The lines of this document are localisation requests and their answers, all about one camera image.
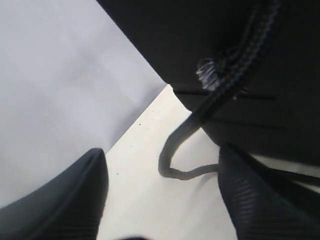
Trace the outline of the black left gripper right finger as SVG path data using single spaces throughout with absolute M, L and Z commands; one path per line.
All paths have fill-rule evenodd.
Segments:
M 239 240 L 318 240 L 320 194 L 301 185 L 320 179 L 270 168 L 239 147 L 225 144 L 218 187 Z

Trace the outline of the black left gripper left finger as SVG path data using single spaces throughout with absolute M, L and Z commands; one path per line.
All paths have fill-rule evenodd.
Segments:
M 95 240 L 109 188 L 107 161 L 92 148 L 37 190 L 0 209 L 2 240 Z

